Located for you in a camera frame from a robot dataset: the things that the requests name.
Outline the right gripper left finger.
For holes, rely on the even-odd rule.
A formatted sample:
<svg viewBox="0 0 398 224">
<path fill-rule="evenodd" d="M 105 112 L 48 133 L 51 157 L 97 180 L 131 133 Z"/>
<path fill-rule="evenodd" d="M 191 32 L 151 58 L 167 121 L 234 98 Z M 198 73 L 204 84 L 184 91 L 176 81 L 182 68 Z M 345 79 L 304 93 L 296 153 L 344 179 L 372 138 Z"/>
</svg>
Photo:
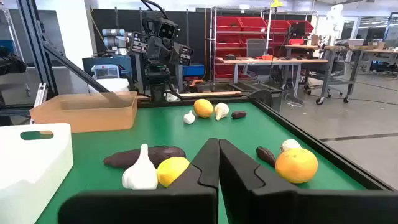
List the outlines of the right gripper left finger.
<svg viewBox="0 0 398 224">
<path fill-rule="evenodd" d="M 210 138 L 165 189 L 89 190 L 63 202 L 58 224 L 217 224 L 219 143 Z"/>
</svg>

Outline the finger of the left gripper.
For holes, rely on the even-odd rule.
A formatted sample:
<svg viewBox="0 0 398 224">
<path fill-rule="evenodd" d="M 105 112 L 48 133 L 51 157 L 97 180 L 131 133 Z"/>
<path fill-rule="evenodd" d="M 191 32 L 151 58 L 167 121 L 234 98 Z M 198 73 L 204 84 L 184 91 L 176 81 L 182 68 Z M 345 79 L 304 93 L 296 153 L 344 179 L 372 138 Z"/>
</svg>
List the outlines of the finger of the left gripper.
<svg viewBox="0 0 398 224">
<path fill-rule="evenodd" d="M 146 53 L 147 52 L 148 36 L 140 32 L 133 32 L 130 39 L 131 53 Z"/>
<path fill-rule="evenodd" d="M 174 65 L 190 65 L 192 55 L 192 48 L 175 42 L 170 55 L 170 63 Z"/>
</svg>

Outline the yellow lemon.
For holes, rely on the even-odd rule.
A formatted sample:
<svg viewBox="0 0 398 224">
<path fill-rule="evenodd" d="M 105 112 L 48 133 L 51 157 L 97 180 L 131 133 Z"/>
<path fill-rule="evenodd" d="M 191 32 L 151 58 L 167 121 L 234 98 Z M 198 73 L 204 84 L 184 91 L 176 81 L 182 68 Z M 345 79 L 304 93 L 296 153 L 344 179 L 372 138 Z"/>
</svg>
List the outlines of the yellow lemon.
<svg viewBox="0 0 398 224">
<path fill-rule="evenodd" d="M 198 99 L 193 104 L 193 109 L 197 116 L 209 118 L 213 114 L 213 105 L 206 99 Z"/>
<path fill-rule="evenodd" d="M 162 161 L 157 168 L 158 182 L 164 187 L 168 187 L 184 173 L 189 165 L 189 160 L 184 157 L 170 157 Z"/>
</svg>

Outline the large dark purple eggplant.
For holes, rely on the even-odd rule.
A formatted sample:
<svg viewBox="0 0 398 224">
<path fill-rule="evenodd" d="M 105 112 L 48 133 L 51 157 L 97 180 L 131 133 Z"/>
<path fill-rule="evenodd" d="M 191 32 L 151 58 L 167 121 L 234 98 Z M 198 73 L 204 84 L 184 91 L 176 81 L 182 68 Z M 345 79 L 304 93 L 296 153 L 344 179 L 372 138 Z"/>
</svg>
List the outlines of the large dark purple eggplant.
<svg viewBox="0 0 398 224">
<path fill-rule="evenodd" d="M 107 166 L 127 169 L 134 165 L 140 155 L 140 149 L 117 152 L 106 157 L 103 163 Z M 148 156 L 155 168 L 170 157 L 186 157 L 185 151 L 177 146 L 152 146 L 148 148 Z"/>
</svg>

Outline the blue storage bin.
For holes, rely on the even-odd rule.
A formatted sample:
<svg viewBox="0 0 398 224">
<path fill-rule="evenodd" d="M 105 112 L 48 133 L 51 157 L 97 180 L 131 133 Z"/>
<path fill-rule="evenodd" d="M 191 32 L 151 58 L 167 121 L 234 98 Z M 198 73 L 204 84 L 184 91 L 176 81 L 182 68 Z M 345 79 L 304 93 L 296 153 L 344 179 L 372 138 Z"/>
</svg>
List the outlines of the blue storage bin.
<svg viewBox="0 0 398 224">
<path fill-rule="evenodd" d="M 204 64 L 190 64 L 183 66 L 183 76 L 184 77 L 196 77 L 204 76 L 205 66 Z"/>
</svg>

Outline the metal shelf rack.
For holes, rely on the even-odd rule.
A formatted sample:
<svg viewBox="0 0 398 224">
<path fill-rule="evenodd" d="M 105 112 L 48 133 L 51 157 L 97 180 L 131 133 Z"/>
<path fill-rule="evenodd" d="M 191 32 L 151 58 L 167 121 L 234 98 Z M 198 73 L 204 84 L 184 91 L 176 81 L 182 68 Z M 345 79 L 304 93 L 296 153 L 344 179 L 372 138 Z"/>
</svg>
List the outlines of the metal shelf rack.
<svg viewBox="0 0 398 224">
<path fill-rule="evenodd" d="M 208 29 L 209 52 L 208 65 L 210 78 L 213 82 L 233 82 L 234 65 L 225 65 L 216 62 L 217 57 L 224 59 L 229 54 L 237 57 L 247 57 L 247 39 L 266 39 L 267 55 L 278 57 L 285 52 L 285 45 L 290 41 L 290 27 L 287 34 L 272 34 L 267 25 L 265 32 L 246 32 L 246 31 L 221 31 L 216 30 L 216 18 L 218 16 L 228 17 L 261 17 L 266 21 L 271 20 L 307 20 L 310 23 L 318 12 L 287 10 L 284 7 L 270 8 L 266 6 L 213 6 L 208 13 L 210 28 Z M 247 66 L 238 66 L 238 82 L 249 80 Z"/>
</svg>

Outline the large orange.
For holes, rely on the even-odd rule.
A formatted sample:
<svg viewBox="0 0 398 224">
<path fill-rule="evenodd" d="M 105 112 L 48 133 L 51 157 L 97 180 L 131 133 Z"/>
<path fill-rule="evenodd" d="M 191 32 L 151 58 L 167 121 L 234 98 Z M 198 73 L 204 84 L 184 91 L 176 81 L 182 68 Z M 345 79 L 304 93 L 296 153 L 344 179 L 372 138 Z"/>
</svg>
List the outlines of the large orange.
<svg viewBox="0 0 398 224">
<path fill-rule="evenodd" d="M 304 148 L 289 149 L 280 154 L 275 162 L 275 171 L 293 184 L 308 182 L 317 170 L 317 157 Z"/>
</svg>

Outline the large white garlic bulb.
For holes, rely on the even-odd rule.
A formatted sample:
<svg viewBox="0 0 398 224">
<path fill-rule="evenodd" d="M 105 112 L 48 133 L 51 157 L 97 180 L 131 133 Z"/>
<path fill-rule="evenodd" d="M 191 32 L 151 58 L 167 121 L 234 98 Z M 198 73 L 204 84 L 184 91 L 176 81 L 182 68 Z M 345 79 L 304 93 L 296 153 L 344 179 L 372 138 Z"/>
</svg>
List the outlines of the large white garlic bulb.
<svg viewBox="0 0 398 224">
<path fill-rule="evenodd" d="M 149 159 L 149 147 L 142 144 L 137 161 L 122 175 L 122 185 L 126 189 L 154 190 L 158 186 L 157 169 Z"/>
</svg>

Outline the red storage bin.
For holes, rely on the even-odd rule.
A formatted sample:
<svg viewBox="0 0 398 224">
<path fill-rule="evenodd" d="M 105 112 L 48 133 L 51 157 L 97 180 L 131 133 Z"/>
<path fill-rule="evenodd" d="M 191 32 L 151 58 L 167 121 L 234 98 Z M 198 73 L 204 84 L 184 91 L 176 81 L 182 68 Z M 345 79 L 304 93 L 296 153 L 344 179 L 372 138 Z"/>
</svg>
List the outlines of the red storage bin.
<svg viewBox="0 0 398 224">
<path fill-rule="evenodd" d="M 218 16 L 216 18 L 216 30 L 221 31 L 241 31 L 242 24 L 237 17 Z"/>
<path fill-rule="evenodd" d="M 271 20 L 266 22 L 272 34 L 287 34 L 291 26 L 287 20 Z"/>
<path fill-rule="evenodd" d="M 242 24 L 242 31 L 246 32 L 265 32 L 267 23 L 261 17 L 239 17 Z"/>
<path fill-rule="evenodd" d="M 288 20 L 287 22 L 292 30 L 302 31 L 304 34 L 310 34 L 314 30 L 314 27 L 307 20 Z"/>
</svg>

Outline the medium white garlic bulb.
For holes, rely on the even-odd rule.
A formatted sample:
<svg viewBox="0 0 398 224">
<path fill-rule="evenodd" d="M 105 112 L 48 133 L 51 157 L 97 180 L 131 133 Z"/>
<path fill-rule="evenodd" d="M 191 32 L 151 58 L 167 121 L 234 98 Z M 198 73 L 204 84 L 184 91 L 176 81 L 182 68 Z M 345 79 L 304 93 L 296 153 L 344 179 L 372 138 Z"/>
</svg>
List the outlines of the medium white garlic bulb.
<svg viewBox="0 0 398 224">
<path fill-rule="evenodd" d="M 228 113 L 229 113 L 229 106 L 226 103 L 218 103 L 215 106 L 215 114 L 217 121 L 226 117 Z"/>
</svg>

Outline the grey office chair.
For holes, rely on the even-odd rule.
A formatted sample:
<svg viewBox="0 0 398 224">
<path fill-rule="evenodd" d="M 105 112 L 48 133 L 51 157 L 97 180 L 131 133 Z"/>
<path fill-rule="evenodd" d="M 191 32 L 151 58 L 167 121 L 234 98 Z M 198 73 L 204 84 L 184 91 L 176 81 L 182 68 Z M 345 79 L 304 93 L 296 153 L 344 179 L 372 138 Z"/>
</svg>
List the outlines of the grey office chair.
<svg viewBox="0 0 398 224">
<path fill-rule="evenodd" d="M 247 57 L 262 57 L 267 53 L 266 39 L 247 39 L 246 55 Z"/>
</svg>

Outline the silver aluminium extrusion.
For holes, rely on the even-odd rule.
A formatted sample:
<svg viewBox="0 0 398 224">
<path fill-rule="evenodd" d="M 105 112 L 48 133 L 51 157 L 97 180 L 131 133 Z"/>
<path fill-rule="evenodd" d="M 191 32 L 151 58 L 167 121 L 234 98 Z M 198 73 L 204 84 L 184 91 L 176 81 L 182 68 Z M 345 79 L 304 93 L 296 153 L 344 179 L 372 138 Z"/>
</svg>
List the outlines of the silver aluminium extrusion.
<svg viewBox="0 0 398 224">
<path fill-rule="evenodd" d="M 35 97 L 34 108 L 40 106 L 47 100 L 47 93 L 48 85 L 46 83 L 40 83 Z"/>
</svg>

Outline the wheeled wooden workbench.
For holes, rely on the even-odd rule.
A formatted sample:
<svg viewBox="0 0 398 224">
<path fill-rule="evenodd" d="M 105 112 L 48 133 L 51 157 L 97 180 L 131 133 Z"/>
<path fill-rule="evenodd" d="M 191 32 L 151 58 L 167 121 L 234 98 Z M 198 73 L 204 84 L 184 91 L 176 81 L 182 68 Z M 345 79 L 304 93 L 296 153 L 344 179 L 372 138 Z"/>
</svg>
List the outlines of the wheeled wooden workbench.
<svg viewBox="0 0 398 224">
<path fill-rule="evenodd" d="M 292 49 L 305 49 L 308 50 L 309 58 L 312 59 L 313 52 L 315 50 L 323 50 L 326 53 L 326 59 L 328 60 L 328 68 L 325 70 L 325 75 L 323 77 L 323 84 L 322 84 L 322 92 L 319 98 L 316 100 L 317 105 L 322 105 L 325 97 L 327 96 L 328 90 L 332 90 L 332 85 L 347 85 L 347 94 L 343 98 L 344 103 L 349 102 L 349 98 L 353 93 L 354 84 L 356 83 L 356 79 L 358 76 L 358 67 L 361 61 L 361 58 L 364 53 L 363 46 L 350 46 L 350 45 L 324 45 L 323 47 L 317 47 L 314 45 L 285 45 L 287 49 L 287 56 L 290 57 L 292 55 Z M 346 52 L 346 59 L 351 60 L 354 59 L 353 69 L 351 71 L 351 75 L 348 81 L 338 81 L 332 80 L 332 70 L 335 64 L 336 54 L 340 53 L 341 51 Z"/>
</svg>

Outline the black diagonal frame brace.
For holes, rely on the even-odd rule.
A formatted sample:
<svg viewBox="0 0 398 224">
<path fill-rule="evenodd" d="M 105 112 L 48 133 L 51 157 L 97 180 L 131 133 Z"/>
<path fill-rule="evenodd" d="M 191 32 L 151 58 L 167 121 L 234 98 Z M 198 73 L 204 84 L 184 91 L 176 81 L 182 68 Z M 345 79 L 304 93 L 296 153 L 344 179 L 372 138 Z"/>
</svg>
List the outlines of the black diagonal frame brace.
<svg viewBox="0 0 398 224">
<path fill-rule="evenodd" d="M 109 90 L 105 88 L 103 85 L 98 83 L 92 76 L 87 74 L 84 70 L 82 70 L 80 67 L 75 65 L 72 61 L 67 59 L 65 56 L 63 56 L 60 52 L 58 52 L 55 47 L 51 46 L 47 41 L 43 41 L 43 47 L 44 50 L 55 57 L 62 65 L 67 67 L 69 70 L 71 70 L 74 74 L 76 74 L 78 77 L 80 77 L 86 84 L 89 84 L 92 88 L 94 88 L 96 91 L 100 93 L 109 93 Z"/>
</svg>

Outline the black frame post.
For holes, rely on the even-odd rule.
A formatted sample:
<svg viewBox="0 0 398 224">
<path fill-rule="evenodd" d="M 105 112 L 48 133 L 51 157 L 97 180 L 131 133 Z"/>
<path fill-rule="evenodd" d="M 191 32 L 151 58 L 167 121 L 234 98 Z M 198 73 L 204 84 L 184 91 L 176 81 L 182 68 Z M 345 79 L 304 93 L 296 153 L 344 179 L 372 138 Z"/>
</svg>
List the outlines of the black frame post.
<svg viewBox="0 0 398 224">
<path fill-rule="evenodd" d="M 58 95 L 50 55 L 44 49 L 42 26 L 35 0 L 16 0 L 33 62 L 41 83 L 48 86 L 48 98 Z"/>
</svg>

